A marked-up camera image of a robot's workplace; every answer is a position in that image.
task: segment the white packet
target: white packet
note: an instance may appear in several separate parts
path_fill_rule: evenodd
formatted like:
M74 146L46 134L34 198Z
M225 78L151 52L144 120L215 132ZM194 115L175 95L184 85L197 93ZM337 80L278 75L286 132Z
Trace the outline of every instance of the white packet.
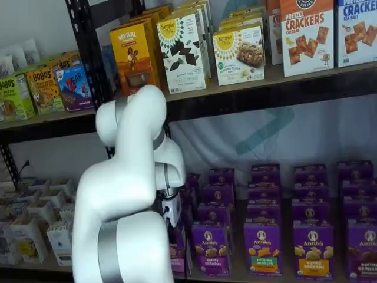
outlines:
M0 78L5 78L14 73L12 56L0 57Z
M22 47L24 49L26 62L28 63L28 65L40 62L41 58L39 57L37 46L35 46L35 41L33 39L26 40L22 44Z

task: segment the small white box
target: small white box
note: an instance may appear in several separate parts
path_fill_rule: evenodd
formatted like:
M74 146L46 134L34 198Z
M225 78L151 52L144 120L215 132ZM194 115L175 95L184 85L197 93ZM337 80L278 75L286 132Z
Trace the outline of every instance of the small white box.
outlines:
M17 265L21 259L10 222L0 222L0 264Z
M19 217L11 223L17 249L25 262L42 263L48 256L37 222L31 217Z
M58 264L71 266L72 222L58 221L48 228L47 236Z

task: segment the purple box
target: purple box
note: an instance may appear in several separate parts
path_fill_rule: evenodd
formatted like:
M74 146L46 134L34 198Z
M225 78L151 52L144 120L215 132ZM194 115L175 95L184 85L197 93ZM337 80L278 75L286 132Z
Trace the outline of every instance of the purple box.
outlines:
M255 223L246 219L243 225L247 268L254 275L282 276L280 227L275 223Z
M294 220L317 219L320 222L329 218L329 212L328 203L307 203L292 199L292 216Z
M178 225L169 231L169 250L170 262L173 273L184 273L184 247L185 247L185 230L183 225ZM186 272L191 273L193 267L193 260L191 258L190 246L186 249Z
M324 164L313 164L307 166L296 166L295 183L311 182L328 182L328 171Z
M229 276L230 255L225 225L213 221L194 222L193 236L200 270L209 276Z
M276 223L281 223L281 211L279 205L256 205L249 203L247 205L247 218L254 219L257 222L264 222L263 219L275 219Z
M252 166L252 182L270 182L280 185L280 165L263 164Z
M376 282L377 277L377 221L348 219L347 277L350 282Z
M295 199L301 202L326 202L329 199L329 187L325 182L304 182L295 184Z
M333 227L328 221L317 225L293 221L293 243L297 279L333 279Z
M210 169L208 175L209 184L235 184L234 168Z

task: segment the white box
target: white box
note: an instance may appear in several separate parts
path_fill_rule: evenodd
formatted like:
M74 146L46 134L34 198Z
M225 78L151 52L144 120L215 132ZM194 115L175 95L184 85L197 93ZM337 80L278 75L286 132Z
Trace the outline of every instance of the white box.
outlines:
M71 266L72 222L56 222L48 228L47 236L58 264L62 266Z
M18 251L25 262L42 263L48 256L37 222L31 217L19 217L11 223Z
M377 61L377 4L338 0L336 39L338 67Z
M281 0L284 76L334 68L333 0Z
M21 259L10 222L0 222L0 264L17 265Z

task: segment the pretzel crackers box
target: pretzel crackers box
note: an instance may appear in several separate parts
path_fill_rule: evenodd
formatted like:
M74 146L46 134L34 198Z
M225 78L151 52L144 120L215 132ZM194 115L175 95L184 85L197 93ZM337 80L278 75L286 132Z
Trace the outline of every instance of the pretzel crackers box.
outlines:
M269 16L269 37L271 45L271 59L273 65L283 63L282 23L280 21L280 1L267 0L267 14Z
M219 85L264 79L260 23L225 29L213 35Z
M280 0L284 76L334 67L333 0Z
M194 222L193 238L199 268L209 276L230 275L226 227L220 222Z
M333 279L333 227L328 222L293 221L293 243L297 279Z
M377 4L371 0L338 0L338 67L377 61Z
M277 223L256 223L246 219L243 233L249 272L254 275L282 276L280 227Z

